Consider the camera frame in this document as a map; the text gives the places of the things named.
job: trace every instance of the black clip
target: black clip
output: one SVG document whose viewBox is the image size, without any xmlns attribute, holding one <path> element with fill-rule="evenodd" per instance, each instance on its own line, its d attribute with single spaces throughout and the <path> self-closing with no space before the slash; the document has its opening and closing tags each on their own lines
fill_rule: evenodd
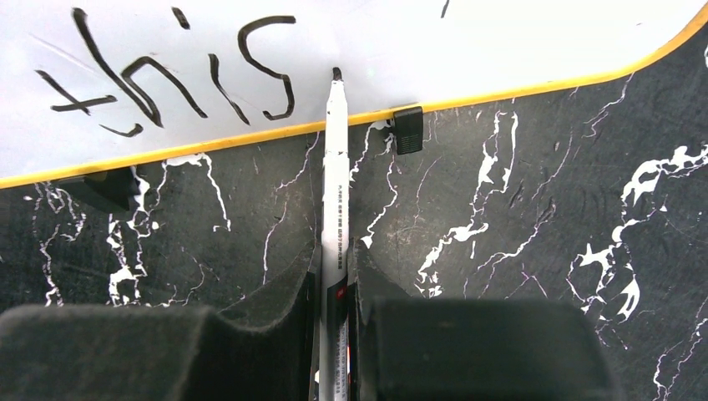
<svg viewBox="0 0 708 401">
<path fill-rule="evenodd" d="M 396 153 L 399 155 L 422 150 L 422 107 L 394 112 L 393 134 L 396 136 Z"/>
<path fill-rule="evenodd" d="M 65 178 L 59 188 L 105 213 L 130 210 L 130 198 L 140 194 L 138 181 L 129 167 Z"/>
</svg>

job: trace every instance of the black marker writing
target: black marker writing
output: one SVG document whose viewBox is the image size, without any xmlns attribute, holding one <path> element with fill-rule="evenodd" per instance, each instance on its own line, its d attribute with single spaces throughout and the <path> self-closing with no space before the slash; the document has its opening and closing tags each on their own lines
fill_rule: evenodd
<svg viewBox="0 0 708 401">
<path fill-rule="evenodd" d="M 64 98 L 71 102 L 71 104 L 66 104 L 64 106 L 52 106 L 51 109 L 54 111 L 62 112 L 71 110 L 81 110 L 86 113 L 86 115 L 91 115 L 89 107 L 98 106 L 99 104 L 113 103 L 116 101 L 115 97 L 107 95 L 103 98 L 84 100 L 82 102 L 79 102 L 78 100 L 76 100 L 76 98 L 69 94 L 66 89 L 62 88 L 62 85 L 60 85 L 56 80 L 54 80 L 51 75 L 47 74 L 41 69 L 38 69 L 35 72 L 39 74 L 39 76 L 42 77 L 42 79 L 44 79 L 44 81 L 47 82 L 49 86 L 51 86 L 54 90 L 59 92 L 59 94 L 61 94 Z"/>
<path fill-rule="evenodd" d="M 239 50 L 241 51 L 241 54 L 243 55 L 245 61 L 247 61 L 250 65 L 256 67 L 259 71 L 266 73 L 275 79 L 282 80 L 283 84 L 285 85 L 286 96 L 288 99 L 286 112 L 283 114 L 273 115 L 270 112 L 263 110 L 263 115 L 271 121 L 290 117 L 292 115 L 293 110 L 295 109 L 295 96 L 292 93 L 292 84 L 290 81 L 290 77 L 285 74 L 279 74 L 273 71 L 272 69 L 267 68 L 265 65 L 255 61 L 253 59 L 253 56 L 250 55 L 246 39 L 248 38 L 249 33 L 252 33 L 258 28 L 263 28 L 273 23 L 295 23 L 295 17 L 292 17 L 290 15 L 265 17 L 257 19 L 252 23 L 246 24 L 239 31 Z"/>
<path fill-rule="evenodd" d="M 239 118 L 241 119 L 241 121 L 243 121 L 247 125 L 250 125 L 250 122 L 245 117 L 245 114 L 243 114 L 241 107 L 239 107 L 239 105 L 236 104 L 236 102 L 231 100 L 231 98 L 229 98 L 229 95 L 226 93 L 224 88 L 221 87 L 221 83 L 219 82 L 219 58 L 216 57 L 216 54 L 213 54 L 213 53 L 209 54 L 209 70 L 211 72 L 211 82 L 213 82 L 214 86 L 216 86 L 216 88 L 219 90 L 219 92 L 221 92 L 221 94 L 224 95 L 224 98 L 226 98 L 226 101 L 229 102 L 229 104 L 234 109 L 236 114 L 239 115 Z"/>
<path fill-rule="evenodd" d="M 160 74 L 163 74 L 164 77 L 167 78 L 182 93 L 182 95 L 187 100 L 187 103 L 192 106 L 192 109 L 194 109 L 194 111 L 199 115 L 199 117 L 201 117 L 202 119 L 205 119 L 207 117 L 206 113 L 202 111 L 195 102 L 195 100 L 192 99 L 192 95 L 190 95 L 190 92 L 187 90 L 187 88 L 185 88 L 185 86 L 177 78 L 175 78 L 170 71 L 168 71 L 160 63 L 156 62 L 154 58 L 144 56 L 133 61 L 128 67 L 123 70 L 122 73 L 120 73 L 120 76 L 123 77 L 123 80 L 130 86 L 130 88 L 133 88 L 135 92 L 137 92 L 143 99 L 145 99 L 145 103 L 147 103 L 149 107 L 149 111 L 144 110 L 145 114 L 148 115 L 148 118 L 153 120 L 155 125 L 162 127 L 162 118 L 160 117 L 157 106 L 155 105 L 154 101 L 148 96 L 148 94 L 145 93 L 145 91 L 142 90 L 135 82 L 133 82 L 133 74 L 138 72 L 138 70 L 143 68 L 145 65 L 149 65 L 150 67 L 153 67 L 155 70 L 157 70 Z"/>
<path fill-rule="evenodd" d="M 124 137 L 126 137 L 126 138 L 133 138 L 133 137 L 136 136 L 137 134 L 143 132 L 143 126 L 140 125 L 140 124 L 136 124 L 136 125 L 133 127 L 133 129 L 131 129 L 131 130 L 128 131 L 128 132 L 120 132 L 120 131 L 117 131 L 117 130 L 115 130 L 115 129 L 109 128 L 109 127 L 107 127 L 107 126 L 105 126 L 105 125 L 103 125 L 103 124 L 99 124 L 99 125 L 100 125 L 101 128 L 103 128 L 103 129 L 107 129 L 107 130 L 111 131 L 111 132 L 114 133 L 114 134 L 117 134 L 117 135 L 120 135 L 120 136 L 124 136 Z"/>
<path fill-rule="evenodd" d="M 108 63 L 106 63 L 106 60 L 104 59 L 103 55 L 101 55 L 101 52 L 99 51 L 99 47 L 96 45 L 96 42 L 94 41 L 94 37 L 91 35 L 91 32 L 89 31 L 89 26 L 86 23 L 86 17 L 87 14 L 81 9 L 81 8 L 74 8 L 73 9 L 73 20 L 76 23 L 76 27 L 78 29 L 78 32 L 81 34 L 81 37 L 83 38 L 83 41 L 86 43 L 86 47 L 88 48 L 88 51 L 91 53 L 91 56 L 94 58 L 94 61 L 96 64 L 99 65 L 99 67 L 104 71 L 106 75 L 111 78 L 111 80 L 118 85 L 119 88 L 121 88 L 125 94 L 130 97 L 135 104 L 138 105 L 140 110 L 148 116 L 148 118 L 158 127 L 162 128 L 162 120 L 160 118 L 159 110 L 157 109 L 157 106 L 153 102 L 153 100 L 135 83 L 133 82 L 130 77 L 138 71 L 140 68 L 145 66 L 146 64 L 149 64 L 155 70 L 163 74 L 172 84 L 174 84 L 175 87 L 182 93 L 182 95 L 185 97 L 187 102 L 192 106 L 192 109 L 201 117 L 201 118 L 206 118 L 206 114 L 197 106 L 196 102 L 194 99 L 192 99 L 189 91 L 182 85 L 182 83 L 174 77 L 165 67 L 160 65 L 158 62 L 156 62 L 154 59 L 150 57 L 141 57 L 135 60 L 132 64 L 130 64 L 122 73 L 121 75 L 123 78 L 129 83 L 130 87 L 132 87 L 136 92 L 140 94 L 140 96 L 143 97 L 145 100 L 144 103 L 137 94 L 135 94 L 132 90 L 130 90 L 129 86 L 121 80 L 118 75 L 109 67 Z"/>
<path fill-rule="evenodd" d="M 180 26 L 183 29 L 189 29 L 190 28 L 190 22 L 187 21 L 187 17 L 185 17 L 185 14 L 182 13 L 182 10 L 180 10 L 177 7 L 172 7 L 172 13 L 174 16 L 177 18 L 177 21 L 180 22 Z"/>
</svg>

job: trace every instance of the marker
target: marker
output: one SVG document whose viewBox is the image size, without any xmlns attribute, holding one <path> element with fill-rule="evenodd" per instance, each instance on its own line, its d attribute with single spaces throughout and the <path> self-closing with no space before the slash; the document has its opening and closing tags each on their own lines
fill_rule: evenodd
<svg viewBox="0 0 708 401">
<path fill-rule="evenodd" d="M 341 70 L 332 70 L 325 125 L 322 194 L 322 294 L 320 393 L 322 401 L 346 401 L 346 251 L 349 247 L 347 109 Z"/>
</svg>

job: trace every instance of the whiteboard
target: whiteboard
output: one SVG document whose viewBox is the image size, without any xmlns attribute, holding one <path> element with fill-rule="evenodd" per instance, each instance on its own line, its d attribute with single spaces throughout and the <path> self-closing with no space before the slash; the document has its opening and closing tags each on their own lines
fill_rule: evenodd
<svg viewBox="0 0 708 401">
<path fill-rule="evenodd" d="M 704 3 L 5 0 L 0 187 L 322 121 L 334 66 L 351 114 L 612 72 Z"/>
</svg>

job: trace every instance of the marble table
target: marble table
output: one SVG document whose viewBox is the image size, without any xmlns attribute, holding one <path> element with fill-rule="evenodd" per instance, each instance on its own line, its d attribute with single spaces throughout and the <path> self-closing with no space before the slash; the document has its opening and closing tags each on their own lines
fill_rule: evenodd
<svg viewBox="0 0 708 401">
<path fill-rule="evenodd" d="M 703 28 L 622 79 L 426 114 L 413 155 L 385 121 L 352 127 L 352 235 L 416 297 L 575 305 L 628 399 L 708 399 L 706 46 Z M 317 238 L 323 140 L 138 166 L 121 214 L 0 191 L 0 310 L 228 309 Z"/>
</svg>

